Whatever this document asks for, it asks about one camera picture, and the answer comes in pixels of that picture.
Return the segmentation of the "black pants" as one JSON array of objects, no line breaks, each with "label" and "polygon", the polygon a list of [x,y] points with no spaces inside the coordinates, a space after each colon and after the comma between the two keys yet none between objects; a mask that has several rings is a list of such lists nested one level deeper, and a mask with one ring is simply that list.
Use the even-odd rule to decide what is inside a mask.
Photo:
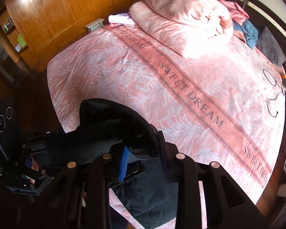
[{"label": "black pants", "polygon": [[133,109],[106,99],[84,100],[79,126],[54,134],[46,147],[51,164],[58,167],[71,161],[86,165],[109,153],[109,183],[119,200],[116,209],[127,211],[144,228],[173,223],[178,186],[162,174],[157,129]]}]

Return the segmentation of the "pink bed cover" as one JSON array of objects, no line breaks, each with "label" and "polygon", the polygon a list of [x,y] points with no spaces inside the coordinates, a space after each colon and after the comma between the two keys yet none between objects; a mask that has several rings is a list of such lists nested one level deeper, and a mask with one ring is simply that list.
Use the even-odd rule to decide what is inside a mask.
[{"label": "pink bed cover", "polygon": [[83,100],[124,104],[180,152],[219,162],[257,203],[283,136],[283,71],[237,37],[194,60],[140,28],[106,25],[56,55],[47,83],[65,132],[79,125]]}]

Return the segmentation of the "wooden wardrobe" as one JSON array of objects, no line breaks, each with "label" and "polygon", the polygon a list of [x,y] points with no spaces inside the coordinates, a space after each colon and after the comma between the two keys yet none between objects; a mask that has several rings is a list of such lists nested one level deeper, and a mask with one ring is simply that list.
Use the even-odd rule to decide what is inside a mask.
[{"label": "wooden wardrobe", "polygon": [[[6,36],[11,58],[17,63],[23,60],[40,73],[56,54],[87,34],[89,23],[126,12],[137,1],[0,0],[0,26],[13,22],[13,30]],[[19,52],[13,48],[18,36],[26,43]]]}]

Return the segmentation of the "small white stool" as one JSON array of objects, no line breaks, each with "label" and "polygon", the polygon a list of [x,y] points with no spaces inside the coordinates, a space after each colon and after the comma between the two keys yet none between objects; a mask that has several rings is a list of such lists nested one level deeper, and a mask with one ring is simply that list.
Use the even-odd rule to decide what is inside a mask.
[{"label": "small white stool", "polygon": [[87,29],[88,33],[92,33],[93,31],[98,30],[102,28],[103,26],[104,26],[104,19],[99,18],[87,24],[85,26],[85,29]]}]

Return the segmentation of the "grey pillow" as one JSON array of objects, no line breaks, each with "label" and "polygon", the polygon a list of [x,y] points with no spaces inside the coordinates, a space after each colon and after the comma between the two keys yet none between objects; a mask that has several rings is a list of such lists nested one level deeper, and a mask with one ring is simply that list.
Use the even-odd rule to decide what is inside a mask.
[{"label": "grey pillow", "polygon": [[256,47],[277,67],[282,67],[284,62],[286,62],[286,56],[284,55],[282,48],[266,26],[258,36]]}]

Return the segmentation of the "white pink folded towel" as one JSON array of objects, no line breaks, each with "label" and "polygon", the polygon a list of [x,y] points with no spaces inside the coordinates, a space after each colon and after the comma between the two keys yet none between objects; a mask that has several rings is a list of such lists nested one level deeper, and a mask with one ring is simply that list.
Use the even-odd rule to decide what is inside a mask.
[{"label": "white pink folded towel", "polygon": [[126,25],[131,27],[139,27],[139,25],[131,18],[127,12],[117,15],[110,15],[108,17],[108,22],[110,26]]}]

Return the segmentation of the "blue cloth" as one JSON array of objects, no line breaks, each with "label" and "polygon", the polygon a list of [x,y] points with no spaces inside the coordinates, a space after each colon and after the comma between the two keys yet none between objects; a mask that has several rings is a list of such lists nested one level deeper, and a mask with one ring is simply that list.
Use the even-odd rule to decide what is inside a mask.
[{"label": "blue cloth", "polygon": [[241,25],[233,21],[233,27],[235,36],[243,40],[251,49],[256,46],[259,32],[249,20],[245,20]]}]

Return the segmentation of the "folded pink duvet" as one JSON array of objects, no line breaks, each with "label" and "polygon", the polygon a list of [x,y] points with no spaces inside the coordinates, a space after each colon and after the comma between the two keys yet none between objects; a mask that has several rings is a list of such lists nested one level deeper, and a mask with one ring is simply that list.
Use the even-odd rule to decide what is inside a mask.
[{"label": "folded pink duvet", "polygon": [[142,0],[129,14],[146,33],[185,58],[219,51],[234,32],[228,9],[217,0]]}]

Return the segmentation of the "pink cloth by headboard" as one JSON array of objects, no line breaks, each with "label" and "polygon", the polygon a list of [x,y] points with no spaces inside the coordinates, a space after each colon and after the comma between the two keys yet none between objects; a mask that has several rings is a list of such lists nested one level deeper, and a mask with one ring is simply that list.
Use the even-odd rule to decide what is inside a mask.
[{"label": "pink cloth by headboard", "polygon": [[242,7],[240,7],[238,3],[226,0],[217,1],[219,1],[228,9],[232,20],[237,22],[239,25],[242,25],[246,20],[250,18],[247,12]]}]

